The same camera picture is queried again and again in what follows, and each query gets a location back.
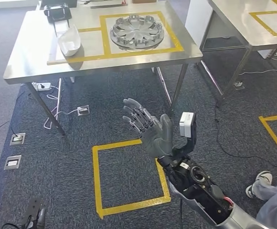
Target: power strip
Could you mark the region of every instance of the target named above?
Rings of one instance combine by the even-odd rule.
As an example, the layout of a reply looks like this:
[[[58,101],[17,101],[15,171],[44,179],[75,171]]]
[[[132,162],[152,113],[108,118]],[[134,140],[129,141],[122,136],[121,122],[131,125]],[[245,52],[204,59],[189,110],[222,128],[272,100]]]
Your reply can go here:
[[[36,91],[49,91],[51,89],[52,84],[51,83],[35,83],[32,82],[34,89]]]

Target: robotic arm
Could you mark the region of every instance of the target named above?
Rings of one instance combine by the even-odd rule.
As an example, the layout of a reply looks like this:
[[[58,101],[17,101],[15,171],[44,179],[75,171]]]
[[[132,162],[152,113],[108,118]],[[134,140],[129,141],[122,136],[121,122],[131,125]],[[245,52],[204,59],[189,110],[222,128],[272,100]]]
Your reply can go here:
[[[203,168],[188,156],[197,140],[195,113],[182,114],[180,134],[187,138],[187,144],[174,148],[173,125],[166,114],[163,114],[159,122],[135,100],[124,99],[123,103],[124,111],[130,118],[123,116],[123,119],[139,135],[149,156],[157,158],[173,193],[217,228],[269,229],[225,196]]]

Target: robotic thumb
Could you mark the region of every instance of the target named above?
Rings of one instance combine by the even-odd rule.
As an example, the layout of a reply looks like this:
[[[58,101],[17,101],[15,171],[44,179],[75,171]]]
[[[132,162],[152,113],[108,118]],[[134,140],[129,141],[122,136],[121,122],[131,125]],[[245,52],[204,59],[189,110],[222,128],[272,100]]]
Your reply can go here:
[[[160,119],[162,125],[162,138],[164,141],[170,142],[173,144],[173,124],[171,123],[170,117],[166,114],[162,114]]]

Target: table top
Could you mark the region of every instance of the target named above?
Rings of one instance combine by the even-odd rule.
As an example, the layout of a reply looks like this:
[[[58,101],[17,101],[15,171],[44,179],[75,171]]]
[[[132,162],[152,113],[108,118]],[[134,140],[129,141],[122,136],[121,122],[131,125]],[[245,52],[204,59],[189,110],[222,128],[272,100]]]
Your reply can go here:
[[[64,57],[52,24],[42,11],[27,12],[4,73],[8,84],[73,77],[109,71],[150,68],[199,62],[202,53],[182,21],[165,1],[127,6],[70,9],[73,24],[82,46],[72,57]],[[158,46],[143,51],[120,49],[110,38],[110,29],[119,17],[151,15],[163,24],[164,38]],[[59,36],[67,22],[56,23]]]
[[[228,27],[253,50],[277,48],[277,0],[208,0]]]

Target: robotic finger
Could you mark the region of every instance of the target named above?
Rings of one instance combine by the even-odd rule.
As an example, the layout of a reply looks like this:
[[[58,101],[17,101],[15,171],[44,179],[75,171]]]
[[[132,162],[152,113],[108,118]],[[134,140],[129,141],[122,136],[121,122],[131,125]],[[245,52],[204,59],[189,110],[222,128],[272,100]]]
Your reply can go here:
[[[141,129],[135,121],[131,120],[130,118],[129,118],[127,116],[123,116],[123,120],[124,120],[126,123],[130,124],[137,134],[139,134],[140,137],[142,136]]]

